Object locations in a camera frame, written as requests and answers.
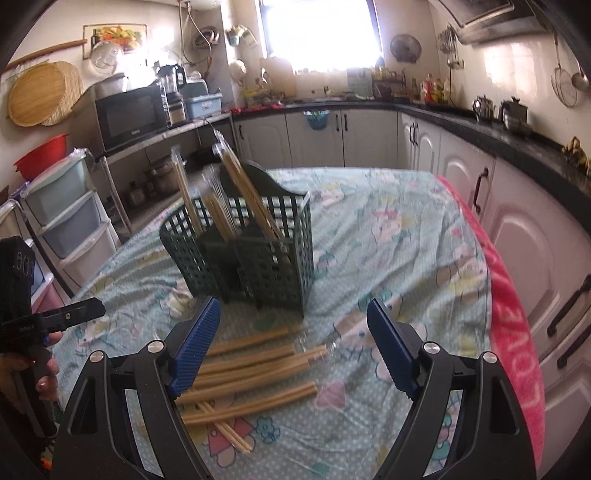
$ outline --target blue gripper pad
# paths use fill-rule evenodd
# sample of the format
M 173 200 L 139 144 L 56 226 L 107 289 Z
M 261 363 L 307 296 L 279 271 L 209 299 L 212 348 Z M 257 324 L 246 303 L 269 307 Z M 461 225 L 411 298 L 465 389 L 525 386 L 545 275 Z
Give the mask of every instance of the blue gripper pad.
M 209 297 L 193 320 L 175 325 L 166 337 L 166 346 L 172 358 L 168 371 L 173 380 L 167 386 L 171 398 L 178 398 L 195 382 L 219 323 L 219 303 Z
M 417 383 L 418 350 L 423 341 L 411 325 L 392 321 L 388 309 L 376 299 L 369 302 L 367 320 L 394 385 L 408 398 L 416 400 L 421 391 Z

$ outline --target cutting board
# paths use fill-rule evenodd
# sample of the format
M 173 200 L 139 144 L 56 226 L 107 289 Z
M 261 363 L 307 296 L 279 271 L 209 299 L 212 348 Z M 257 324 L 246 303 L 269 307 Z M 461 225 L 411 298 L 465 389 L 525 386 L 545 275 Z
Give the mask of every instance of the cutting board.
M 72 112 L 72 107 L 84 93 L 84 84 L 80 71 L 71 63 L 66 61 L 57 61 L 54 65 L 63 73 L 66 80 L 66 94 L 61 100 L 56 110 L 42 125 L 49 127 L 63 122 Z
M 14 84 L 8 98 L 8 115 L 21 127 L 33 127 L 47 120 L 66 94 L 66 79 L 51 63 L 26 70 Z
M 296 76 L 289 60 L 276 57 L 261 59 L 261 68 L 269 74 L 269 82 L 274 91 L 285 93 L 285 98 L 296 96 Z

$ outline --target white cabinet door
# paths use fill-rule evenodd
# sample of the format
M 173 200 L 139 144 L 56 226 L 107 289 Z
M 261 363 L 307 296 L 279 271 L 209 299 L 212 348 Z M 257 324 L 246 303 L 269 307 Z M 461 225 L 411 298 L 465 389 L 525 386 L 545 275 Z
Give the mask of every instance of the white cabinet door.
M 285 115 L 268 115 L 236 123 L 241 160 L 263 168 L 291 168 L 290 141 Z
M 413 130 L 415 119 L 406 113 L 398 115 L 398 168 L 415 170 Z
M 437 173 L 446 178 L 478 218 L 482 218 L 485 211 L 494 171 L 493 157 L 449 132 L 441 132 Z M 477 212 L 478 208 L 473 204 L 480 175 L 483 176 L 476 199 L 476 204 L 480 207 L 480 212 Z
M 587 332 L 584 332 L 590 325 L 591 312 L 588 312 L 541 363 L 546 389 L 546 435 L 539 478 L 563 454 L 591 408 L 591 339 L 585 338 Z M 575 350 L 577 339 L 582 344 Z
M 302 112 L 288 113 L 291 163 L 294 167 L 344 167 L 340 111 L 331 111 L 326 128 L 312 130 Z
M 416 170 L 436 173 L 439 162 L 441 128 L 424 120 L 417 120 L 413 136 L 416 149 Z
M 591 304 L 591 296 L 584 294 L 556 334 L 548 335 L 552 319 L 591 273 L 591 239 L 549 193 L 501 159 L 482 226 L 509 271 L 537 353 L 544 358 Z
M 341 110 L 345 167 L 398 168 L 398 114 L 388 110 Z

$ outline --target pink towel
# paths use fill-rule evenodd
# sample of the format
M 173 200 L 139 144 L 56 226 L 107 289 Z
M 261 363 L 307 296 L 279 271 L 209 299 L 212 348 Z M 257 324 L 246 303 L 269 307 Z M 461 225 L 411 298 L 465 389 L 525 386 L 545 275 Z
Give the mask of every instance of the pink towel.
M 460 205 L 468 225 L 474 231 L 491 273 L 492 321 L 491 347 L 497 354 L 517 394 L 530 432 L 536 467 L 540 467 L 544 449 L 544 381 L 531 339 L 530 326 L 517 297 L 513 282 L 491 240 L 470 208 L 443 177 L 438 179 Z

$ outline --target window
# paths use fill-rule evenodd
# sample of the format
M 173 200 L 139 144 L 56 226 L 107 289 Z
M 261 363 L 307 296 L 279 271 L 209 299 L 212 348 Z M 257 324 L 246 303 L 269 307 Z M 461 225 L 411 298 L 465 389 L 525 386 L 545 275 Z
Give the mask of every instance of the window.
M 259 0 L 267 55 L 294 70 L 373 66 L 381 54 L 374 0 Z

